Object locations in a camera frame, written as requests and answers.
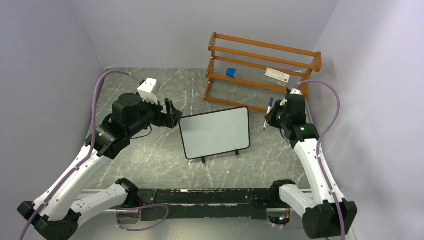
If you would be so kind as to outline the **white blue marker pen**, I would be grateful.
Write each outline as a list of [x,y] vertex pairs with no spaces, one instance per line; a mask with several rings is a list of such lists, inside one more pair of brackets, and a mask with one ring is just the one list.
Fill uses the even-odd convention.
[[265,121],[264,121],[263,128],[262,128],[263,130],[266,130],[266,128],[268,126],[268,121],[269,120],[267,118],[267,115],[271,112],[271,110],[273,108],[273,103],[274,103],[274,98],[271,97],[270,100],[269,100],[269,103],[268,103],[268,107],[267,107],[267,111],[266,111],[265,117],[264,117]]

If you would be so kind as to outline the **small whiteboard black frame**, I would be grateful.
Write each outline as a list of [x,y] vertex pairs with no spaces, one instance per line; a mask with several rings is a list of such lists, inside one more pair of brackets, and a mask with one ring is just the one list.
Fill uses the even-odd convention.
[[251,146],[250,113],[245,106],[184,116],[179,130],[185,158],[188,160],[234,152]]

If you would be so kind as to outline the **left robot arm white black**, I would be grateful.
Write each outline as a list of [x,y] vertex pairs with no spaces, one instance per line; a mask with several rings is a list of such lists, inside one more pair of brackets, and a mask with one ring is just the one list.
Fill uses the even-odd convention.
[[18,212],[44,239],[68,240],[83,223],[107,209],[137,207],[139,189],[126,178],[91,197],[78,200],[78,196],[97,170],[130,145],[133,136],[152,126],[172,129],[182,116],[169,98],[161,105],[137,93],[122,94],[61,177],[36,200],[22,202]]

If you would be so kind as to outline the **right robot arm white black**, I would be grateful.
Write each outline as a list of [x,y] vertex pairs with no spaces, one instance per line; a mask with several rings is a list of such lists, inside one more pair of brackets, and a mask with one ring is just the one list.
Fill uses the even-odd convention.
[[299,157],[308,179],[312,196],[308,196],[292,180],[276,181],[270,193],[275,207],[290,206],[302,220],[306,235],[314,240],[346,237],[358,213],[354,201],[342,193],[327,165],[320,135],[314,124],[307,122],[306,98],[302,94],[287,94],[275,102],[265,116],[271,127],[277,128],[289,141]]

